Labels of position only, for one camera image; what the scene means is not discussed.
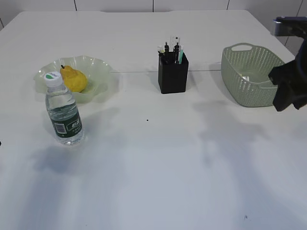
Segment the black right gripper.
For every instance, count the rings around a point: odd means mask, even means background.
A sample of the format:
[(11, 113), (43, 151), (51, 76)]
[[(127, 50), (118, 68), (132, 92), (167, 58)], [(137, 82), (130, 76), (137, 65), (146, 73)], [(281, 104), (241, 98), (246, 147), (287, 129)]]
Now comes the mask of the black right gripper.
[(269, 78), (278, 85), (273, 105), (281, 112), (292, 105), (299, 110), (307, 104), (307, 41), (304, 40), (295, 59), (274, 67)]

